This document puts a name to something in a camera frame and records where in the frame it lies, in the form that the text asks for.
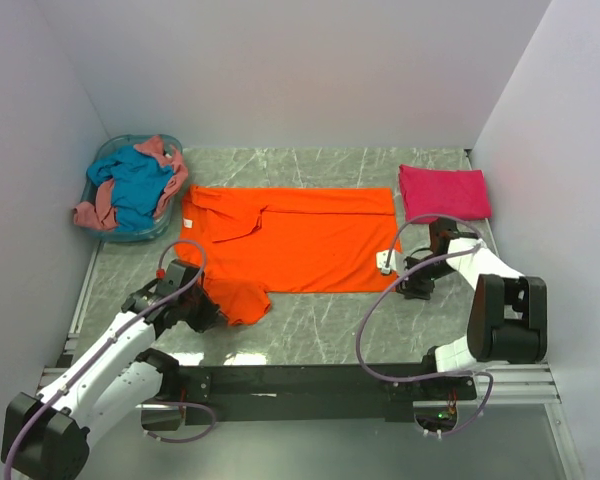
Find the orange t-shirt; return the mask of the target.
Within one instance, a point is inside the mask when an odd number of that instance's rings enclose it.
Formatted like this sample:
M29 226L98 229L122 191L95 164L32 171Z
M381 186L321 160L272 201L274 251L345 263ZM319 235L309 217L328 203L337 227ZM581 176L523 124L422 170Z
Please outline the orange t-shirt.
M179 259L204 267L204 288L231 325L252 325L272 293L375 293L376 266L397 232L388 188L193 186L182 200Z

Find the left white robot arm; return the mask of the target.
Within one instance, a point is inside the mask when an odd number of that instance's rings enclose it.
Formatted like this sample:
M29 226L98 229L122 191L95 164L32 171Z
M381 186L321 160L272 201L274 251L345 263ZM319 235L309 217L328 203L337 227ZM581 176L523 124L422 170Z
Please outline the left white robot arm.
M149 402L182 413L195 409L217 424L214 410L187 400L179 362L153 348L166 330L185 322L197 332L221 316L204 288L204 268L172 261L130 294L105 333L68 370L35 395L8 405L3 476L74 479L103 434L137 405Z

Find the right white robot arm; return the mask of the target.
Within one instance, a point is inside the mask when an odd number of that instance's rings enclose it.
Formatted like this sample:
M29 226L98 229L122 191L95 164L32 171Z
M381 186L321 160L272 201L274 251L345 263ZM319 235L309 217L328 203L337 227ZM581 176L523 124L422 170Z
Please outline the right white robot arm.
M476 230L462 231L458 221L439 217L429 224L429 255L400 258L391 253L386 265L403 266L406 278L396 291L406 299L428 300L436 281L459 274L473 300L466 333L433 348L435 364L421 371L424 395L440 399L454 386L453 373L491 363L536 364L547 352L547 286L504 263Z

